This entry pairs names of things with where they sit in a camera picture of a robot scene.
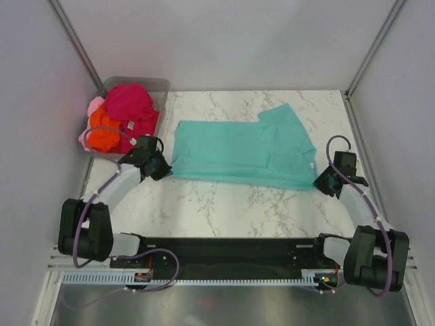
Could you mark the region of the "teal t shirt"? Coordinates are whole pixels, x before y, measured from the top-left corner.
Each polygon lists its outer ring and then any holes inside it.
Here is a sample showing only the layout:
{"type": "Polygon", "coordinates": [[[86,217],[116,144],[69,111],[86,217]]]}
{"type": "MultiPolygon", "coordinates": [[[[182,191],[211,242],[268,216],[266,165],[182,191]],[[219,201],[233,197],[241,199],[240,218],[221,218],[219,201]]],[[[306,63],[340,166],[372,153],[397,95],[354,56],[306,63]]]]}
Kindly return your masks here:
{"type": "Polygon", "coordinates": [[[316,152],[283,104],[259,113],[257,122],[180,121],[171,165],[180,179],[304,190],[317,177],[316,152]]]}

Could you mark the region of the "clear plastic bin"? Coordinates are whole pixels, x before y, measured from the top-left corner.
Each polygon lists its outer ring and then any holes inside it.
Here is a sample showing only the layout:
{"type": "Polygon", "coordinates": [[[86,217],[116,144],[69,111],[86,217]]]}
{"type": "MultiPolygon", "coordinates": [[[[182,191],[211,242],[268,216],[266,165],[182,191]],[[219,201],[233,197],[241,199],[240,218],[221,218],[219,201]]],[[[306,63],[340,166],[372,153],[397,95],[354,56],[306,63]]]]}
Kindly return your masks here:
{"type": "MultiPolygon", "coordinates": [[[[158,121],[157,121],[157,126],[155,129],[154,135],[152,135],[152,136],[156,136],[158,133],[158,129],[160,128],[160,125],[161,125],[161,123],[164,119],[164,115],[165,115],[165,105],[166,105],[168,91],[169,91],[169,81],[167,81],[165,79],[146,78],[146,77],[110,77],[110,78],[105,80],[105,82],[103,83],[103,87],[97,91],[96,97],[101,96],[104,99],[106,99],[107,93],[112,88],[119,86],[119,85],[127,85],[127,84],[140,84],[140,85],[142,85],[148,91],[151,98],[154,100],[153,107],[160,114],[158,121]]],[[[103,128],[102,126],[89,128],[84,133],[85,145],[81,144],[82,148],[84,150],[86,150],[86,151],[94,150],[94,149],[86,149],[86,147],[88,146],[86,137],[91,130],[102,129],[102,128],[103,128]]],[[[106,154],[108,156],[120,156],[120,155],[123,155],[125,153],[104,153],[104,154],[106,154]]]]}

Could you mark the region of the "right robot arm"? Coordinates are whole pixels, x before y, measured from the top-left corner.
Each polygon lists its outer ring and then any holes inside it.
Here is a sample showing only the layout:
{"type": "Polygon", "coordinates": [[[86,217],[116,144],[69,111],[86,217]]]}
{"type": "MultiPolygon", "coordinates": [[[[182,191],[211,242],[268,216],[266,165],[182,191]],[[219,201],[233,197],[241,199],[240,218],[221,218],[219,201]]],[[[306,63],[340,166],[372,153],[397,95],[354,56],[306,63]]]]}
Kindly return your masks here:
{"type": "Polygon", "coordinates": [[[352,239],[322,235],[321,244],[311,250],[316,266],[327,267],[333,261],[343,268],[345,282],[371,289],[399,292],[403,286],[409,239],[406,233],[393,230],[378,208],[370,209],[370,188],[356,175],[355,153],[336,151],[333,165],[355,187],[328,166],[314,181],[315,189],[339,199],[355,226],[352,239]]]}

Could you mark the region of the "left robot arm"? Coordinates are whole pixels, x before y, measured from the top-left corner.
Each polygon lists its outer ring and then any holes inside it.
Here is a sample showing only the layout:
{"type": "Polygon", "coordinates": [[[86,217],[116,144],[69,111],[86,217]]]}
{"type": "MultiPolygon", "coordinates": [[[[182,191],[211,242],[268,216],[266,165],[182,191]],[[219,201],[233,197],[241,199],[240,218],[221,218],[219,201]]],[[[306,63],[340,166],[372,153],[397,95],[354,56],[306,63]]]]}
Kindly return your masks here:
{"type": "Polygon", "coordinates": [[[125,257],[134,267],[144,266],[149,251],[138,236],[116,234],[111,214],[123,198],[145,178],[159,181],[171,174],[158,137],[140,136],[134,147],[118,161],[114,174],[98,189],[79,199],[69,198],[62,206],[58,251],[73,258],[76,268],[92,261],[125,257]]]}

